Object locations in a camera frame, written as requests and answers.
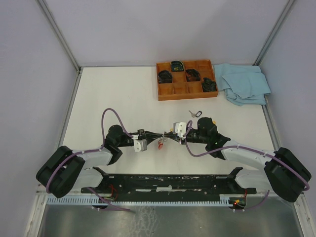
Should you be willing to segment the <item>metal key organizer red handle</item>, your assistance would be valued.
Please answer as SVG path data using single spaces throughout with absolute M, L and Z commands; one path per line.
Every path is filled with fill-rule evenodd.
M 158 139 L 158 149 L 161 150 L 163 148 L 163 145 L 167 141 L 167 137 L 163 134 L 159 139 Z

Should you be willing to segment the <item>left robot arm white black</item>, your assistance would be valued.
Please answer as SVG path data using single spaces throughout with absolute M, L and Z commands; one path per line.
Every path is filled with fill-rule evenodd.
M 122 156 L 120 147 L 133 147 L 135 152 L 142 152 L 148 144 L 162 137 L 161 133 L 143 129 L 126 134 L 120 125 L 113 125 L 101 148 L 73 151 L 67 146 L 59 147 L 39 169 L 36 179 L 57 198 L 62 198 L 72 189 L 86 187 L 103 193 L 109 188 L 109 180 L 99 167 L 117 162 Z

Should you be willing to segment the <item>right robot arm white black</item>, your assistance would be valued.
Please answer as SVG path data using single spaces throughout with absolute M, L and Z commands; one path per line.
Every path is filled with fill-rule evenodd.
M 250 170 L 242 168 L 226 181 L 230 192 L 257 188 L 273 191 L 280 198 L 295 202 L 303 191 L 309 190 L 311 173 L 289 149 L 281 147 L 277 151 L 269 151 L 242 145 L 220 134 L 212 118 L 200 118 L 197 128 L 193 128 L 192 124 L 192 121 L 176 122 L 173 130 L 164 136 L 185 146 L 190 143 L 205 144 L 205 156 L 251 167 Z

